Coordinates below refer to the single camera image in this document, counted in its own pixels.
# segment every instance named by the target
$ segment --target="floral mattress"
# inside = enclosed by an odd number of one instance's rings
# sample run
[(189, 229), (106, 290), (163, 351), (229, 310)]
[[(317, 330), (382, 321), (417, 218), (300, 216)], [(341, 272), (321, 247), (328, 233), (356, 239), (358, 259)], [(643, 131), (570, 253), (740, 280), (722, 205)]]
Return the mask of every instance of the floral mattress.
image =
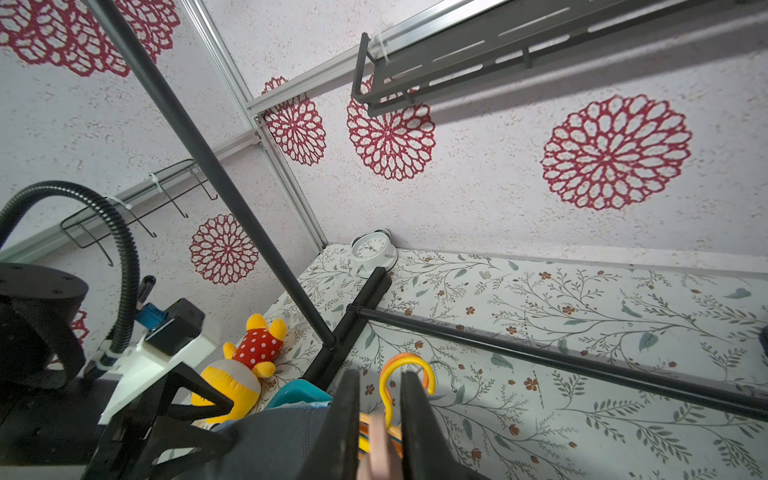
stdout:
[[(768, 394), (756, 339), (768, 323), (765, 280), (417, 250), (399, 250), (390, 275), (380, 310)], [(331, 327), (365, 282), (344, 245), (327, 247), (299, 279)], [(287, 294), (265, 317), (283, 318), (289, 332), (256, 410), (320, 347)], [(765, 423), (376, 323), (346, 361), (362, 373), (363, 411), (383, 412), (379, 373), (402, 352), (451, 367), (456, 392), (434, 365), (433, 412), (454, 456), (489, 478), (768, 478)]]

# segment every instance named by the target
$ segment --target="black hose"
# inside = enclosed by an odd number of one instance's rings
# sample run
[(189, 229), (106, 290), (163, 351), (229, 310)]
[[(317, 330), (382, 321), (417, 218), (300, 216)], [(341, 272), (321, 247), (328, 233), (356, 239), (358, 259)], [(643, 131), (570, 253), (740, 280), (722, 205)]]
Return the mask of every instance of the black hose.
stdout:
[[(118, 318), (110, 330), (112, 341), (109, 349), (114, 353), (123, 353), (128, 347), (131, 334), (134, 331), (140, 276), (139, 256), (128, 225), (112, 204), (90, 188), (72, 182), (49, 180), (32, 184), (14, 195), (0, 211), (0, 248), (32, 205), (46, 197), (53, 196), (74, 198), (86, 204), (107, 224), (114, 237), (115, 245), (120, 254), (122, 285)], [(116, 358), (106, 354), (101, 357), (101, 363), (105, 366), (114, 365), (116, 360)], [(85, 367), (83, 377), (96, 379), (103, 373), (104, 370), (96, 368), (94, 361), (91, 360)]]

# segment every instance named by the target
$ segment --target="blue connector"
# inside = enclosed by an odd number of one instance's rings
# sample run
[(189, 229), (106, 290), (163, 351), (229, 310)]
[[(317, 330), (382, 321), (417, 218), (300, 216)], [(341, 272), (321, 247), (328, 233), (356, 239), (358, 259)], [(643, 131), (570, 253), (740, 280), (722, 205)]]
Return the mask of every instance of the blue connector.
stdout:
[(136, 321), (152, 331), (165, 322), (167, 314), (152, 303), (145, 303), (144, 308), (136, 314)]

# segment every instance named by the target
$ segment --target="clothing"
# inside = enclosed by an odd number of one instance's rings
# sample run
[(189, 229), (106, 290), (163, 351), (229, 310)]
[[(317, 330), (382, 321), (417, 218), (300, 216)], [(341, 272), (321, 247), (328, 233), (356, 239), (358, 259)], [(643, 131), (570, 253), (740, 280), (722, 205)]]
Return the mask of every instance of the clothing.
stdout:
[(275, 338), (268, 329), (251, 329), (245, 334), (232, 360), (252, 369), (259, 362), (275, 360), (282, 346), (283, 341)]
[(226, 422), (217, 432), (234, 440), (226, 455), (179, 480), (294, 480), (317, 439), (328, 409), (270, 409)]

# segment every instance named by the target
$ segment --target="yellow plush toy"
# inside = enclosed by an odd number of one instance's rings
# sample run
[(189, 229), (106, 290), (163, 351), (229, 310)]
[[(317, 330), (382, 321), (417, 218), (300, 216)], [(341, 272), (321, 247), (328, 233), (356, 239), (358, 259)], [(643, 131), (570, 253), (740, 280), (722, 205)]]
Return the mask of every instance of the yellow plush toy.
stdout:
[[(224, 359), (211, 363), (200, 374), (206, 382), (235, 404), (229, 414), (207, 419), (208, 423), (242, 419), (259, 400), (259, 379), (265, 379), (275, 373), (275, 364), (272, 361), (283, 347), (286, 338), (285, 322), (275, 319), (267, 328), (264, 317), (254, 313), (248, 319), (246, 329), (248, 332), (239, 347), (225, 343)], [(213, 403), (193, 394), (192, 405), (206, 406)]]

